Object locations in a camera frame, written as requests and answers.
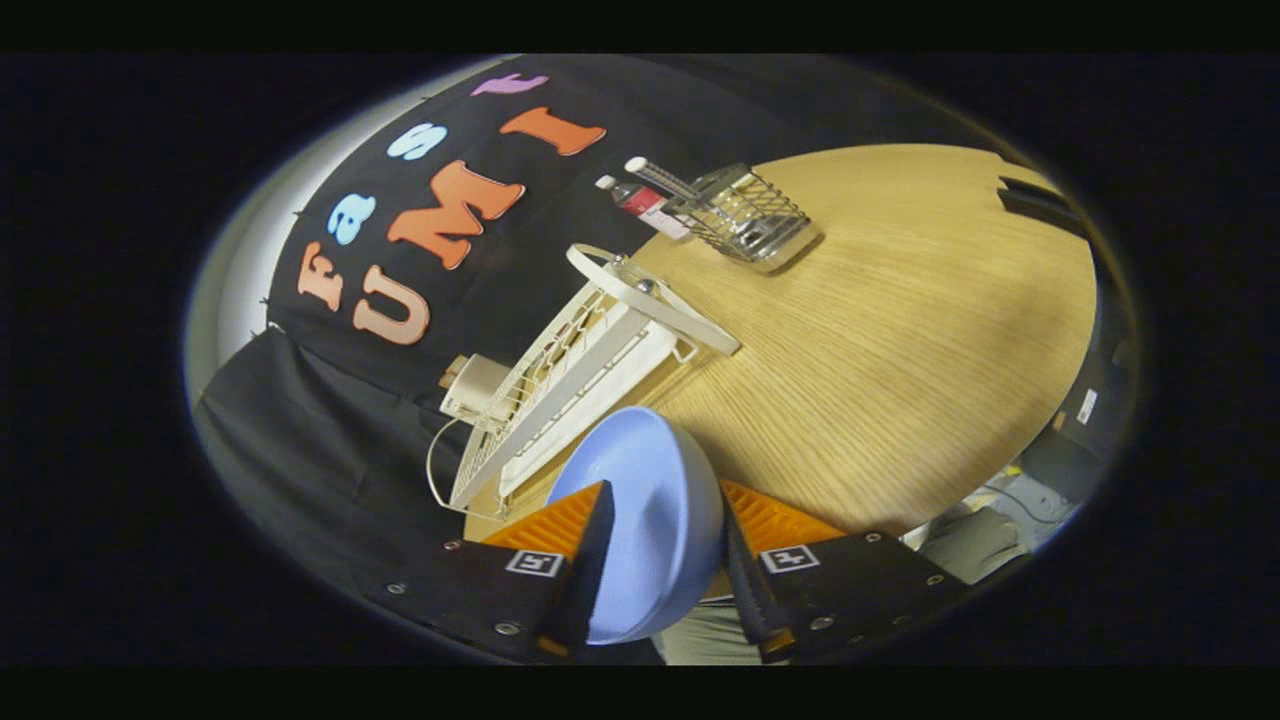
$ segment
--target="wire rack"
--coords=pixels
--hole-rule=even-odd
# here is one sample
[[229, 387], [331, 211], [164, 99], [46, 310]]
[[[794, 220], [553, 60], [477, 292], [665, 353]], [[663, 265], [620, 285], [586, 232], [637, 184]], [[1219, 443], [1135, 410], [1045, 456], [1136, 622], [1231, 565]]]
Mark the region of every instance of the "wire rack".
[[[585, 256], [609, 261], [600, 268]], [[449, 502], [436, 493], [440, 505], [476, 514], [465, 507], [494, 477], [499, 498], [508, 497], [667, 357], [686, 363], [700, 345], [726, 354], [737, 348], [737, 341], [626, 258], [576, 245], [570, 260], [593, 282], [548, 323], [484, 411], [460, 413], [452, 391], [445, 396], [442, 410], [474, 429]], [[428, 477], [435, 492], [430, 452]], [[503, 519], [504, 503], [499, 507], [497, 519]]]

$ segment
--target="orange gripper pad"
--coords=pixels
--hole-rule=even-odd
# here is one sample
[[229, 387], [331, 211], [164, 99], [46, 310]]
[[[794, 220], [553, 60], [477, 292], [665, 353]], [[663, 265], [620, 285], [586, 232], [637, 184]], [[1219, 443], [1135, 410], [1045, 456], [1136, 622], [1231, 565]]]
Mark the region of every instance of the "orange gripper pad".
[[790, 505], [732, 480], [721, 480], [721, 488], [728, 498], [730, 507], [733, 509], [751, 557], [759, 557], [765, 550], [809, 544], [846, 534]]
[[573, 562], [602, 487], [603, 482], [585, 487], [515, 525], [498, 530], [485, 538], [484, 543], [511, 550], [559, 552], [567, 561]]

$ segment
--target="letter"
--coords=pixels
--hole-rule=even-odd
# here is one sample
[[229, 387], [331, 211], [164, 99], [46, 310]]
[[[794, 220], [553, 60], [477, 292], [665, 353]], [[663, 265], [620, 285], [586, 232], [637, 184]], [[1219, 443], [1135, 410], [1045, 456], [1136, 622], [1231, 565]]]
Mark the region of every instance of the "letter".
[[517, 92], [525, 92], [526, 90], [532, 90], [539, 85], [552, 79], [548, 76], [538, 76], [531, 79], [516, 79], [520, 73], [511, 73], [503, 78], [486, 79], [480, 83], [480, 87], [471, 91], [471, 97], [480, 95], [481, 92], [498, 92], [502, 95], [515, 95]]
[[444, 126], [433, 126], [431, 123], [413, 126], [408, 128], [404, 135], [397, 137], [394, 142], [387, 146], [387, 155], [390, 158], [417, 160], [422, 155], [426, 155], [429, 150], [443, 142], [447, 135], [449, 135], [449, 128]]
[[333, 206], [326, 229], [338, 238], [338, 245], [349, 245], [360, 233], [360, 225], [374, 214], [378, 200], [352, 192]]
[[495, 220], [525, 195], [525, 186], [494, 182], [468, 170], [462, 160], [454, 160], [431, 178], [431, 192], [440, 206], [401, 213], [388, 228], [387, 240], [407, 240], [439, 258], [445, 270], [452, 270], [471, 251], [471, 242], [444, 236], [484, 232], [484, 225], [467, 206], [479, 208], [484, 219]]
[[547, 108], [534, 108], [507, 120], [498, 132], [522, 132], [556, 146], [563, 156], [576, 155], [604, 137], [604, 128], [584, 128], [552, 115]]
[[298, 295], [310, 292], [324, 300], [329, 310], [337, 313], [342, 300], [342, 275], [333, 273], [333, 263], [320, 256], [320, 243], [312, 242], [302, 254], [302, 272], [298, 273]]
[[374, 310], [369, 300], [361, 297], [356, 304], [356, 313], [351, 316], [351, 324], [357, 331], [369, 331], [396, 345], [413, 345], [422, 340], [426, 324], [431, 320], [431, 310], [421, 295], [384, 275], [378, 265], [370, 266], [365, 273], [365, 292], [380, 292], [399, 302], [408, 310], [408, 318], [393, 320]]

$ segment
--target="red label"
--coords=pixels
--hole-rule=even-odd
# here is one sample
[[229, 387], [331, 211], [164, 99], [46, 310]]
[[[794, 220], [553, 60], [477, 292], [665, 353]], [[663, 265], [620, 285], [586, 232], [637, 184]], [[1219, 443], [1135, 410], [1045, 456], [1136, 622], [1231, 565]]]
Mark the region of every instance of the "red label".
[[645, 210], [653, 208], [654, 205], [662, 202], [663, 200], [664, 200], [663, 196], [658, 195], [653, 190], [648, 187], [641, 187], [640, 192], [632, 195], [630, 200], [622, 204], [622, 209], [626, 210], [627, 213], [631, 213], [632, 215], [639, 217], [644, 214]]

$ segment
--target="white dish rack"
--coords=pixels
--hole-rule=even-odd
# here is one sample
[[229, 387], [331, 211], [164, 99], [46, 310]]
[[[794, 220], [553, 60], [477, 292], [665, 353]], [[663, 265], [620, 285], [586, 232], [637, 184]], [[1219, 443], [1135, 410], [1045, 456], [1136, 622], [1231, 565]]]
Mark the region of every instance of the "white dish rack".
[[[740, 347], [723, 328], [626, 256], [581, 243], [571, 246], [566, 256], [588, 283], [515, 368], [472, 355], [460, 359], [447, 374], [451, 384], [440, 410], [453, 420], [440, 428], [426, 454], [428, 484], [443, 507], [506, 520], [511, 493], [668, 356], [687, 363], [700, 347], [723, 355]], [[472, 430], [445, 502], [431, 474], [431, 455], [444, 432], [458, 421]], [[467, 510], [494, 478], [498, 514]]]

